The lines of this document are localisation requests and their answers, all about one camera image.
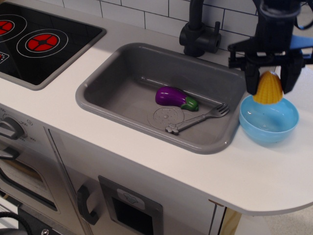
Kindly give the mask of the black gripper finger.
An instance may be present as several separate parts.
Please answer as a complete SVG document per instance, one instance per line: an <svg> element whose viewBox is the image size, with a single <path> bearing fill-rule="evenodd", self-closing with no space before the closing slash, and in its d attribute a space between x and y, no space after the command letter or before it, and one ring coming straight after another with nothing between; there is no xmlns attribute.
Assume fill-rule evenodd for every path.
<svg viewBox="0 0 313 235"><path fill-rule="evenodd" d="M304 65L302 56L293 57L285 65L281 66L281 85L284 94L291 92L300 76Z"/></svg>
<svg viewBox="0 0 313 235"><path fill-rule="evenodd" d="M259 84L259 67L251 62L246 63L245 78L246 78L246 90L249 94L255 95Z"/></svg>

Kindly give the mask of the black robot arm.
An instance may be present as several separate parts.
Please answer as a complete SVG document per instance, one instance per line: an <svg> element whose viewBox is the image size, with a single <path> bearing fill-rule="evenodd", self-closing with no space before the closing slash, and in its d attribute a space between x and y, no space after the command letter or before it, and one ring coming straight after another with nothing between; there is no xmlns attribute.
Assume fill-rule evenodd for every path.
<svg viewBox="0 0 313 235"><path fill-rule="evenodd" d="M298 0L256 0L258 23L254 37L228 46L230 68L245 73L246 90L257 93L261 67L280 66L281 84L286 94L305 65L302 50L292 45L293 27L301 10Z"/></svg>

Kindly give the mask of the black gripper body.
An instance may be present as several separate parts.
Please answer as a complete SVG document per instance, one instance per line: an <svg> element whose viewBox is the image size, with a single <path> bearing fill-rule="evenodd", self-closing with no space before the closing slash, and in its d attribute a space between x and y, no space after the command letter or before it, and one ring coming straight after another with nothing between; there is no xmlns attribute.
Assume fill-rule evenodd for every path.
<svg viewBox="0 0 313 235"><path fill-rule="evenodd" d="M281 32L260 34L228 46L228 66L247 70L268 66L281 66L287 70L300 70L307 63L302 50L307 38Z"/></svg>

